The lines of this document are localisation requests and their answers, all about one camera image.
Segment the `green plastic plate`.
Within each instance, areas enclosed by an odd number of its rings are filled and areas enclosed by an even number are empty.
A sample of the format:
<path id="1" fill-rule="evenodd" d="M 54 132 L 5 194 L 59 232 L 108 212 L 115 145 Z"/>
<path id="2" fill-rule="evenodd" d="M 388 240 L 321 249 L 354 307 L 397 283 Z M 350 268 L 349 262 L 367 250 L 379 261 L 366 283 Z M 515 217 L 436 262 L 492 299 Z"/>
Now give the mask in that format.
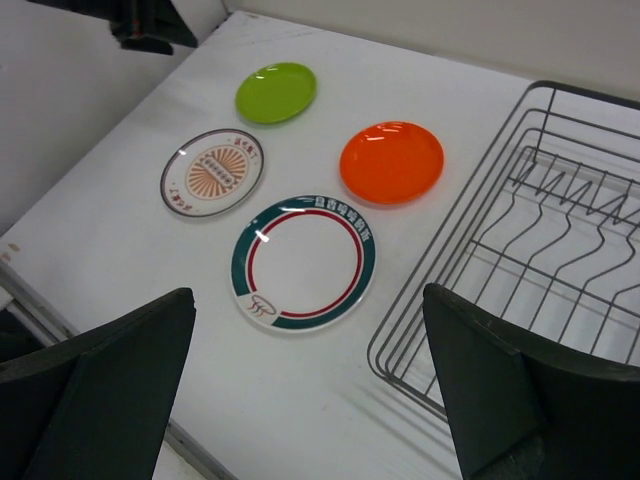
<path id="1" fill-rule="evenodd" d="M 317 93 L 317 78 L 306 65 L 280 62 L 251 73 L 235 95 L 237 112 L 257 124 L 288 121 L 306 110 Z"/>

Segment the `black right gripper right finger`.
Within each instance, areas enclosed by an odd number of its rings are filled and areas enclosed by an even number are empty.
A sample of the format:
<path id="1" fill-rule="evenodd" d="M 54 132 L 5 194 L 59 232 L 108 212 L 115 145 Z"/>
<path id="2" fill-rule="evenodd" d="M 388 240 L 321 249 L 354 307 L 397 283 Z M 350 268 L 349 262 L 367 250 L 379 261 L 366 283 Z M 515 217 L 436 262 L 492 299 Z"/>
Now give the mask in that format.
<path id="1" fill-rule="evenodd" d="M 636 479 L 639 369 L 428 284 L 423 316 L 466 479 Z"/>

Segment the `white plate orange sunburst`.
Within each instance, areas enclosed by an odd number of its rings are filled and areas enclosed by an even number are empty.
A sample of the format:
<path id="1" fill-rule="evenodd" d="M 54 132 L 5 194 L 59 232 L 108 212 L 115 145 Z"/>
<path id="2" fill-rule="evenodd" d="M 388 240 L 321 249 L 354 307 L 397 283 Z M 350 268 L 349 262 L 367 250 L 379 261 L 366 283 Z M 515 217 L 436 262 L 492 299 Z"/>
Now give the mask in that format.
<path id="1" fill-rule="evenodd" d="M 179 216 L 216 216 L 243 202 L 264 169 L 264 149 L 253 135 L 234 128 L 204 132 L 179 147 L 166 163 L 161 198 Z"/>

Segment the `orange plastic plate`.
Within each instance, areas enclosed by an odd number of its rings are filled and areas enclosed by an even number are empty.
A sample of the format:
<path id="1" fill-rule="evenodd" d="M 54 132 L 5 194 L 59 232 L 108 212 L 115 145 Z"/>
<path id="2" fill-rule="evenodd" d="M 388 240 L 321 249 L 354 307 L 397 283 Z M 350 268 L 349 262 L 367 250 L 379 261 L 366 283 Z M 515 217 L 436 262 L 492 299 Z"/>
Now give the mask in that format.
<path id="1" fill-rule="evenodd" d="M 445 163 L 438 138 L 406 121 L 371 125 L 345 145 L 340 177 L 355 196 L 380 205 L 413 201 L 439 180 Z"/>

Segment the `white plate teal rim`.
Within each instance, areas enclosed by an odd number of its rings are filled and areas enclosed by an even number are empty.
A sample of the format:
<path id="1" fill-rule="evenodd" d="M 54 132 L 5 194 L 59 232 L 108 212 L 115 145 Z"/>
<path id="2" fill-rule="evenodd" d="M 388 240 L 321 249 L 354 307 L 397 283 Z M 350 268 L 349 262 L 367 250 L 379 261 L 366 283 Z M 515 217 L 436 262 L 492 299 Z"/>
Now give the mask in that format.
<path id="1" fill-rule="evenodd" d="M 312 332 L 360 304 L 377 259 L 374 230 L 355 207 L 325 195 L 291 197 L 242 230 L 231 255 L 230 285 L 255 325 Z"/>

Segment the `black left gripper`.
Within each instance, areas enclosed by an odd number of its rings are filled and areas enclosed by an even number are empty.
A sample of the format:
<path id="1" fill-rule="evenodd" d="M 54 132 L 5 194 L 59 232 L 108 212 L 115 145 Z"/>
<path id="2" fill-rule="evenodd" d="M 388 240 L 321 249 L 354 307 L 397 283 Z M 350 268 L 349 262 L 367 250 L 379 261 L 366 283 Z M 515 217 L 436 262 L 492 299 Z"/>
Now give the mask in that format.
<path id="1" fill-rule="evenodd" d="M 117 1 L 109 26 L 124 50 L 172 55 L 174 45 L 198 47 L 198 39 L 169 0 Z"/>

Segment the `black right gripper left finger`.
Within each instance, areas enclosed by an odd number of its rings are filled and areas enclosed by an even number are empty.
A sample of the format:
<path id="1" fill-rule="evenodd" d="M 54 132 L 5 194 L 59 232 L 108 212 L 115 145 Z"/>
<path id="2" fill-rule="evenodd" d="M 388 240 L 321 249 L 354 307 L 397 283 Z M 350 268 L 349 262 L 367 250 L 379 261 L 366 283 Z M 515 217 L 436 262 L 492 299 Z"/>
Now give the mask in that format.
<path id="1" fill-rule="evenodd" d="M 193 292 L 1 364 L 4 479 L 149 479 L 188 355 Z"/>

